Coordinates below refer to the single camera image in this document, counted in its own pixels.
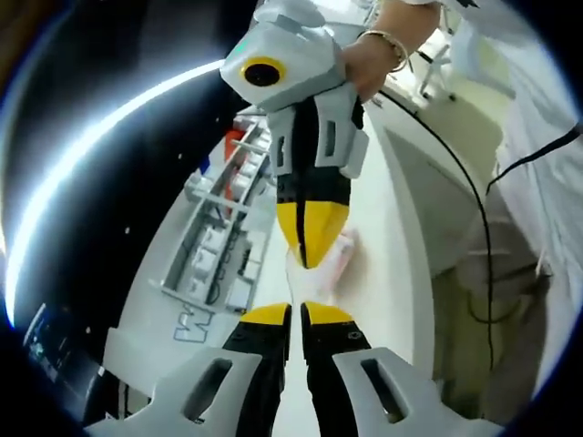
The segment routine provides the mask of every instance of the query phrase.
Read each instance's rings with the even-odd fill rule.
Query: black cable
[[[476,315],[476,312],[474,311],[474,308],[472,307],[472,294],[466,293],[466,295],[467,295],[467,312],[469,313],[470,317],[476,323],[487,325],[488,320],[481,319],[480,317],[478,317]],[[489,321],[489,323],[497,325],[498,323],[502,323],[503,321],[510,319],[520,309],[521,303],[522,302],[519,300],[506,314],[503,314],[500,317],[497,317],[496,319],[492,319],[491,321]]]
[[[124,419],[128,418],[131,414],[129,413],[129,386],[126,384],[124,389]]]
[[[559,148],[562,148],[562,147],[568,145],[569,143],[575,141],[577,138],[579,138],[581,136],[581,133],[579,132],[579,130],[580,130],[580,126],[576,125],[571,130],[569,130],[564,136],[562,136],[561,138],[557,138],[555,141],[540,148],[536,152],[531,153],[527,157],[519,159],[517,162],[512,164],[510,167],[508,167],[506,170],[504,170],[502,173],[500,173],[498,176],[496,176],[494,179],[492,179],[492,181],[490,181],[490,183],[488,184],[488,187],[486,189],[486,194],[490,191],[490,188],[493,187],[495,183],[497,183],[498,180],[500,180],[501,178],[506,176],[508,173],[510,173],[515,168],[520,167],[523,164],[527,164],[529,162],[534,162],[537,159],[540,159],[543,156],[549,154],[550,152],[555,151]]]
[[[380,94],[385,96],[389,100],[391,100],[393,103],[395,103],[397,106],[399,106],[405,113],[409,114],[412,118],[414,118],[415,121],[417,121],[422,127],[424,127],[425,130],[427,132],[429,132],[445,148],[445,150],[447,150],[447,153],[449,153],[449,155],[455,161],[455,163],[460,168],[460,170],[462,170],[462,173],[464,173],[464,177],[467,179],[467,182],[470,185],[470,188],[472,189],[472,191],[474,193],[474,197],[476,198],[478,209],[480,210],[480,217],[482,218],[482,223],[484,225],[484,232],[486,234],[486,251],[487,251],[486,264],[487,264],[487,278],[488,278],[488,282],[487,282],[487,299],[488,299],[487,341],[488,341],[488,349],[490,352],[490,366],[489,366],[489,368],[490,368],[490,370],[493,370],[494,369],[494,343],[492,341],[492,301],[494,300],[494,282],[493,282],[494,272],[493,272],[493,267],[492,267],[492,239],[490,237],[490,227],[488,226],[488,221],[487,221],[487,217],[486,217],[486,209],[484,208],[484,204],[482,203],[482,199],[480,198],[480,195],[477,192],[477,188],[476,188],[476,185],[474,184],[474,181],[470,177],[470,175],[467,172],[467,170],[465,169],[464,165],[459,160],[459,158],[454,153],[454,151],[443,141],[443,139],[441,139],[433,131],[433,129],[431,129],[425,122],[420,120],[415,114],[412,114],[406,107],[401,105],[394,98],[390,97],[388,94],[386,94],[382,90],[380,91]]]

